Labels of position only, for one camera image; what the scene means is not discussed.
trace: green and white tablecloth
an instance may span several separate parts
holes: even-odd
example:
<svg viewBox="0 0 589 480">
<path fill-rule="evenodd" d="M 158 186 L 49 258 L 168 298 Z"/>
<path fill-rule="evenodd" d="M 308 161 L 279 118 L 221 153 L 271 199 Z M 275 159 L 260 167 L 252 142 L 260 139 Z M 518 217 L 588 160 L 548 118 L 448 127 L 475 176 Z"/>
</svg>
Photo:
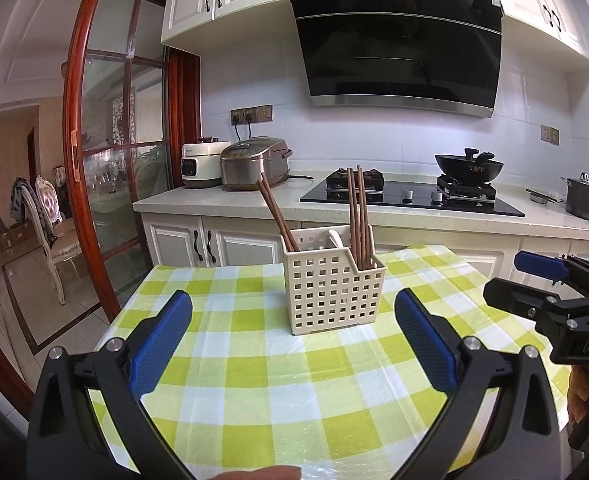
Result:
<svg viewBox="0 0 589 480">
<path fill-rule="evenodd" d="M 155 391 L 143 403 L 197 478 L 274 464 L 304 478 L 387 480 L 417 446 L 446 396 L 434 391 L 399 330 L 398 290 L 410 287 L 432 314 L 489 348 L 542 351 L 559 424 L 567 422 L 569 369 L 550 363 L 534 323 L 484 304 L 486 278 L 442 246 L 384 254 L 388 265 L 372 324 L 304 336 L 290 333 L 283 267 L 155 267 L 100 341 L 126 338 L 177 289 L 190 293 L 192 323 Z M 483 409 L 492 407 L 487 396 Z M 131 468 L 102 399 L 92 393 L 116 459 Z M 469 461 L 476 426 L 457 463 Z"/>
</svg>

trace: black range hood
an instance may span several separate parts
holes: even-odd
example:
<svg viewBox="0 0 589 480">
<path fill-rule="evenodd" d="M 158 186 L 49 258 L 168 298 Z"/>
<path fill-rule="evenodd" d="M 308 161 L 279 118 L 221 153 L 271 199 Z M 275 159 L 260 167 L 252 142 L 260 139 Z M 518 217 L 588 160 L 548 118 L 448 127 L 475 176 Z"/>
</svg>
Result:
<svg viewBox="0 0 589 480">
<path fill-rule="evenodd" d="M 314 105 L 491 117 L 500 0 L 290 0 Z"/>
</svg>

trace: white countertop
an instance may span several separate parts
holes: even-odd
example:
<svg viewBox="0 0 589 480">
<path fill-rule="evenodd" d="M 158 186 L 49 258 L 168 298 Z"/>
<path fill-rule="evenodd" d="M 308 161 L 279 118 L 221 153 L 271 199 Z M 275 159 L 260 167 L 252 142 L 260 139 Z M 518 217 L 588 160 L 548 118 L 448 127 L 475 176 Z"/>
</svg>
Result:
<svg viewBox="0 0 589 480">
<path fill-rule="evenodd" d="M 273 187 L 274 198 L 286 220 L 337 224 L 349 222 L 348 205 L 299 202 L 322 179 L 288 180 Z M 384 227 L 589 240 L 589 221 L 566 213 L 562 205 L 537 204 L 528 198 L 525 190 L 519 188 L 499 188 L 497 197 L 524 212 L 525 218 L 369 205 L 368 219 L 370 224 Z M 158 214 L 272 218 L 258 191 L 231 192 L 221 187 L 173 189 L 136 202 L 134 210 Z"/>
</svg>

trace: white tile wall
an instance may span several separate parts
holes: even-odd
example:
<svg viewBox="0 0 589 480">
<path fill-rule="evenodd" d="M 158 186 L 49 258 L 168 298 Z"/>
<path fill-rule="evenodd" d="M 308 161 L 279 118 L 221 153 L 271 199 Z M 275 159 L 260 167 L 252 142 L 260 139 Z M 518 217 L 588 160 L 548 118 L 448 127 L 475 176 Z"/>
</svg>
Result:
<svg viewBox="0 0 589 480">
<path fill-rule="evenodd" d="M 236 140 L 231 109 L 273 104 L 274 121 L 255 124 L 252 132 L 286 139 L 295 171 L 363 163 L 439 174 L 435 154 L 474 147 L 505 163 L 498 181 L 563 191 L 559 177 L 578 174 L 583 164 L 573 160 L 572 139 L 589 139 L 578 134 L 571 115 L 577 107 L 589 114 L 589 92 L 577 89 L 589 74 L 577 75 L 569 93 L 564 73 L 510 49 L 502 53 L 495 113 L 486 120 L 399 108 L 312 107 L 296 33 L 213 50 L 202 57 L 201 77 L 203 135 Z M 560 131 L 560 146 L 540 140 L 541 124 Z M 247 137 L 245 124 L 239 135 Z"/>
</svg>

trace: sliding glass door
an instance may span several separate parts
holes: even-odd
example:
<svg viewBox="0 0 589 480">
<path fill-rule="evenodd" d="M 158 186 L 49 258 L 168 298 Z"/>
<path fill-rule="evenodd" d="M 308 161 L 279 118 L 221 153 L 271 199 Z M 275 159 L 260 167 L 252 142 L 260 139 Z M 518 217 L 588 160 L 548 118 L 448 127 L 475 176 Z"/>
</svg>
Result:
<svg viewBox="0 0 589 480">
<path fill-rule="evenodd" d="M 84 0 L 68 54 L 64 148 L 74 218 L 110 319 L 151 269 L 132 203 L 171 187 L 163 7 Z"/>
</svg>

